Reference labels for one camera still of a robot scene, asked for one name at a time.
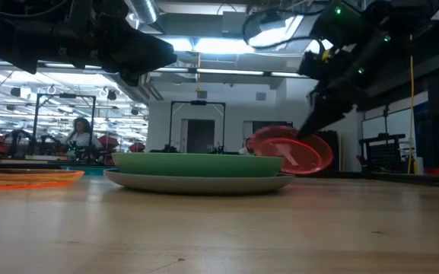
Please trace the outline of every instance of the white plate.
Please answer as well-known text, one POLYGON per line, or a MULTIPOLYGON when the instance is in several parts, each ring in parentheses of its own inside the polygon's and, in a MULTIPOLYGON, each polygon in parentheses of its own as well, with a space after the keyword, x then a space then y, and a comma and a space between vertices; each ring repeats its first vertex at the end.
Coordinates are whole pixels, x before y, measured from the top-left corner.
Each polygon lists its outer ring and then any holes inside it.
POLYGON ((124 174, 117 169, 105 170, 107 179, 136 190, 188 194, 267 193, 288 185, 291 175, 258 178, 172 177, 124 174))

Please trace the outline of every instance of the green plate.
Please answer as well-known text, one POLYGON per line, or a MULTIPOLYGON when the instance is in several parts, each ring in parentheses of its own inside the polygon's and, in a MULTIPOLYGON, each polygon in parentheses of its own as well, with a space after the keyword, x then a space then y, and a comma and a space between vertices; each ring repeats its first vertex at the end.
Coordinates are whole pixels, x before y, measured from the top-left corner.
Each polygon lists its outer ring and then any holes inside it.
POLYGON ((113 153, 125 174, 184 177, 273 177, 283 158, 182 153, 113 153))

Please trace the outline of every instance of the stacked plates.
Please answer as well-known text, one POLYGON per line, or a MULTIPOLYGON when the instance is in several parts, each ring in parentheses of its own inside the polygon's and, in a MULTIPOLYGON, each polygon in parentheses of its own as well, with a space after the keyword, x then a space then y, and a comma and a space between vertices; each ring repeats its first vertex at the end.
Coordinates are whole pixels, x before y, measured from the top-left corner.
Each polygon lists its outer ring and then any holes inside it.
POLYGON ((115 153, 114 183, 137 190, 188 194, 267 193, 290 183, 278 175, 284 159, 239 155, 115 153))

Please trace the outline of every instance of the laboratory room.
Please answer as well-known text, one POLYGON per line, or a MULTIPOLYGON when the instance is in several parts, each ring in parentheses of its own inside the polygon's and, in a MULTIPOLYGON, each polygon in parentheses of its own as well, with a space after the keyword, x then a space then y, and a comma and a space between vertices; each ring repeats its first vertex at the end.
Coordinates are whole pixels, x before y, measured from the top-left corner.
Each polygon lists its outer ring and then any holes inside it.
POLYGON ((439 0, 0 0, 0 274, 439 273, 439 0))

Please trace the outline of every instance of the orange plate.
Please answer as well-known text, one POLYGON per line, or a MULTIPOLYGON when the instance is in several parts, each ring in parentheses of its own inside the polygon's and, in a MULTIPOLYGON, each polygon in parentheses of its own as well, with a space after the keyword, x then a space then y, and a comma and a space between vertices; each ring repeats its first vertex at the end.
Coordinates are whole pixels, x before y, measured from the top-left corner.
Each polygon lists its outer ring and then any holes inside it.
POLYGON ((0 169, 0 189, 67 186, 82 175, 77 170, 0 169))

